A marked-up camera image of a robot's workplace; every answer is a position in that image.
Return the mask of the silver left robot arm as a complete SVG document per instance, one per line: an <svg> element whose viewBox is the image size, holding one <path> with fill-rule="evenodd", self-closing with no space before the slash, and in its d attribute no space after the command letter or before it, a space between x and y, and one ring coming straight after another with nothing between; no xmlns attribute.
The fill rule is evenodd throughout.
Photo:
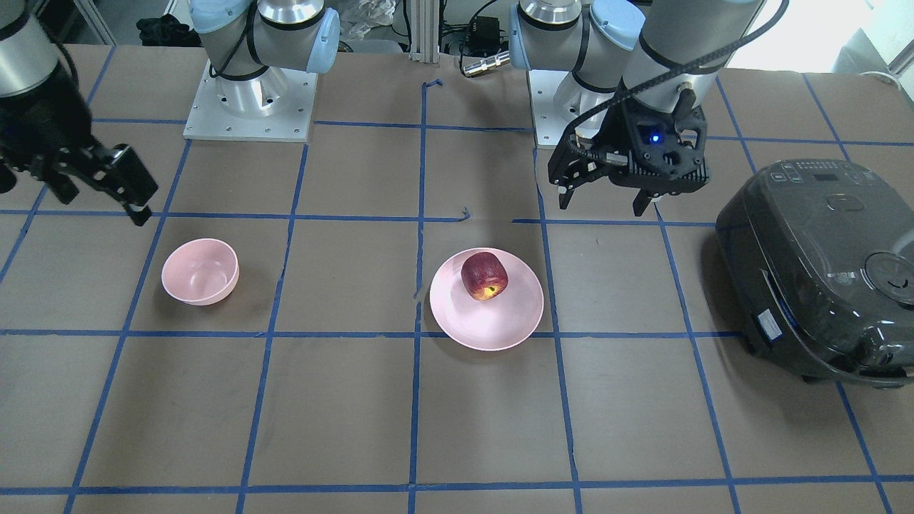
<svg viewBox="0 0 914 514"><path fill-rule="evenodd" d="M600 178L660 196L710 179L703 109L718 73L754 37L760 1L519 1L508 52L528 72L536 142L567 208Z"/></svg>

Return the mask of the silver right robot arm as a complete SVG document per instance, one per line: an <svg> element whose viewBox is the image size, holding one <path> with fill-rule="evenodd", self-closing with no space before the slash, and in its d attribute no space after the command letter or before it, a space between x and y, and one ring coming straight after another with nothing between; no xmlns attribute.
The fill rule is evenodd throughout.
<svg viewBox="0 0 914 514"><path fill-rule="evenodd" d="M340 36L323 1L193 1L190 14L226 110L271 115L283 97L283 69L326 73ZM20 173L69 204L75 180L120 203L135 225L151 215L158 185L128 144L108 148L91 131L71 55L23 1L2 3L2 192Z"/></svg>

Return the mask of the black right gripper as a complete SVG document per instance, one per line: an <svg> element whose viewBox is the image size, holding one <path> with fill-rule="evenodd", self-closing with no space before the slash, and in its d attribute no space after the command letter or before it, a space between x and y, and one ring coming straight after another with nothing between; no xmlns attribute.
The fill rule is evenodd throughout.
<svg viewBox="0 0 914 514"><path fill-rule="evenodd" d="M88 105L65 69L55 68L35 88L2 99L1 140L1 192L16 185L17 167L45 182L63 205L78 196L77 178L117 201L134 225L150 219L156 180L128 144L95 144Z"/></svg>

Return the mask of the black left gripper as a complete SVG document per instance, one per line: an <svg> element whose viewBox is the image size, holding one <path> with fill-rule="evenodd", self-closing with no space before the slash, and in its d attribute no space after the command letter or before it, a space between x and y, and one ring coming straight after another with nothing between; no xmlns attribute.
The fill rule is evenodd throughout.
<svg viewBox="0 0 914 514"><path fill-rule="evenodd" d="M608 109L607 143L581 138L565 129L548 161L548 181L557 186L558 207L568 208L583 185L607 178L617 186L639 189L633 215L666 194L692 193L708 185L704 111L692 88L681 87L671 113L635 98ZM621 165L621 156L628 162Z"/></svg>

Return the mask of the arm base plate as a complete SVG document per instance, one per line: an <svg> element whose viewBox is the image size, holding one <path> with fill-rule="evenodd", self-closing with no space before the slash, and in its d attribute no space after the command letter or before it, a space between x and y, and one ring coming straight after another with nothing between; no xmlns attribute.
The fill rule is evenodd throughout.
<svg viewBox="0 0 914 514"><path fill-rule="evenodd" d="M248 81L205 65L183 136L190 140L306 143L319 75L271 67Z"/></svg>
<svg viewBox="0 0 914 514"><path fill-rule="evenodd" d="M570 71L531 69L528 87L536 146L541 149L554 148L568 124L606 99L606 94L591 91Z"/></svg>

